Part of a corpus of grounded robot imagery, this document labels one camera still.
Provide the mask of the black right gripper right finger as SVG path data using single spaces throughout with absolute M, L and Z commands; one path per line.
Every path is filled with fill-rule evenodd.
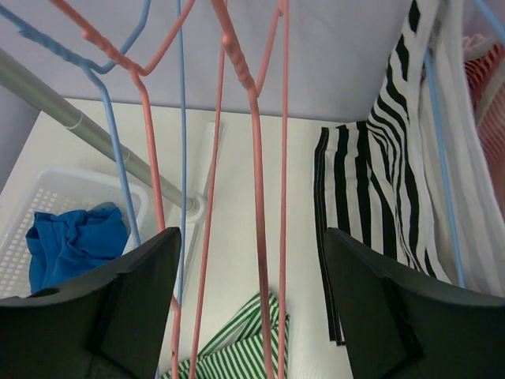
M 502 378 L 504 300 L 379 254 L 336 228 L 324 238 L 355 378 Z

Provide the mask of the green white striped tank top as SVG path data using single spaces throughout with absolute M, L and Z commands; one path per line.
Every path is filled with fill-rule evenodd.
M 274 377 L 279 370 L 279 330 L 284 327 L 283 378 L 288 377 L 288 349 L 290 315 L 279 322 L 280 302 L 277 295 L 269 293 L 271 321 L 271 349 Z M 254 295 L 242 308 L 202 347 L 196 360 L 197 378 L 265 378 L 263 335 L 260 296 Z

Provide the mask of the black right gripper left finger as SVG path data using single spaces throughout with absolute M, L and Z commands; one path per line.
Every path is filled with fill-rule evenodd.
M 181 248 L 169 227 L 26 298 L 1 300 L 3 378 L 153 378 Z

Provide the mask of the light blue wire hanger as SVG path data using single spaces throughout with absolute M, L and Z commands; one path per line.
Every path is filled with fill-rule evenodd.
M 156 211 L 158 212 L 158 221 L 160 226 L 164 228 L 164 210 L 162 196 L 162 187 L 159 175 L 157 152 L 155 147 L 155 135 L 154 126 L 152 121 L 151 113 L 151 103 L 148 96 L 148 91 L 140 79 L 140 77 L 146 77 L 156 68 L 160 63 L 161 59 L 167 52 L 171 43 L 173 42 L 175 36 L 179 39 L 179 58 L 180 61 L 180 79 L 181 79 L 181 138 L 182 138 L 182 164 L 181 164 L 181 179 L 182 179 L 182 190 L 175 191 L 177 188 L 173 189 L 169 196 L 170 200 L 175 203 L 181 209 L 181 233 L 182 233 L 182 245 L 181 245 L 181 258 L 178 266 L 178 293 L 177 293 L 177 304 L 181 306 L 182 295 L 184 289 L 184 278 L 185 278 L 185 237 L 186 237 L 186 221 L 188 218 L 188 211 L 192 211 L 195 207 L 195 201 L 188 197 L 187 192 L 187 120 L 186 120 L 186 108 L 185 108 L 185 65 L 184 65 L 184 43 L 182 39 L 181 26 L 182 22 L 185 20 L 183 16 L 187 16 L 187 13 L 180 14 L 178 21 L 181 23 L 176 25 L 174 29 L 169 33 L 168 39 L 162 45 L 160 50 L 156 53 L 155 57 L 150 61 L 147 67 L 142 68 L 134 61 L 131 61 L 126 54 L 133 44 L 137 41 L 142 31 L 148 21 L 148 15 L 151 8 L 152 1 L 143 1 L 142 10 L 140 13 L 140 19 L 137 25 L 130 32 L 129 36 L 126 38 L 122 46 L 117 49 L 111 41 L 103 37 L 102 34 L 93 27 L 88 21 L 85 20 L 67 1 L 50 1 L 53 5 L 59 8 L 66 16 L 68 16 L 72 21 L 74 21 L 78 26 L 81 27 L 82 35 L 85 39 L 94 43 L 97 47 L 102 49 L 107 57 L 110 59 L 108 63 L 104 65 L 99 65 L 93 62 L 89 58 L 85 58 L 74 51 L 71 51 L 68 47 L 65 47 L 57 40 L 53 39 L 49 35 L 42 33 L 39 29 L 35 28 L 27 21 L 23 20 L 20 16 L 17 16 L 13 11 L 7 9 L 5 6 L 1 5 L 1 16 L 6 20 L 10 21 L 18 27 L 19 33 L 25 38 L 29 39 L 34 43 L 38 43 L 40 46 L 48 49 L 53 54 L 57 55 L 64 61 L 70 62 L 75 66 L 79 66 L 84 74 L 88 77 L 90 82 L 98 88 L 102 96 L 102 102 L 105 109 L 107 117 L 107 125 L 110 131 L 110 136 L 112 140 L 112 149 L 114 152 L 113 157 L 116 161 L 119 158 L 123 160 L 121 144 L 118 136 L 118 127 L 114 117 L 114 111 L 112 109 L 112 103 L 110 100 L 110 94 L 106 85 L 99 79 L 98 75 L 105 75 L 109 73 L 114 67 L 121 66 L 125 68 L 131 75 L 134 84 L 140 93 L 141 104 L 143 106 L 144 121 L 147 130 L 148 137 L 148 152 L 150 154 L 150 164 L 151 164 L 151 183 L 154 184 L 155 201 L 156 201 Z M 133 221 L 133 235 L 135 242 L 140 242 L 139 231 L 137 227 L 137 222 L 133 219 L 133 205 L 131 204 L 131 194 L 129 190 L 129 184 L 126 179 L 125 163 L 116 163 L 119 171 L 120 183 L 122 186 L 125 199 L 129 206 L 127 214 L 130 221 Z

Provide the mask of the teal blue tank top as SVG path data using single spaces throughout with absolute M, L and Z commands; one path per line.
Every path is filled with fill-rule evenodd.
M 114 210 L 116 208 L 117 208 L 117 205 L 114 202 L 106 201 L 106 202 L 96 205 L 92 209 L 92 212 L 105 212 L 105 211 Z

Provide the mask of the royal blue tank top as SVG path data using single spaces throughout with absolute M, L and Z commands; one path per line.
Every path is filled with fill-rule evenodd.
M 129 238 L 122 211 L 36 212 L 25 240 L 32 293 L 84 274 L 123 253 Z

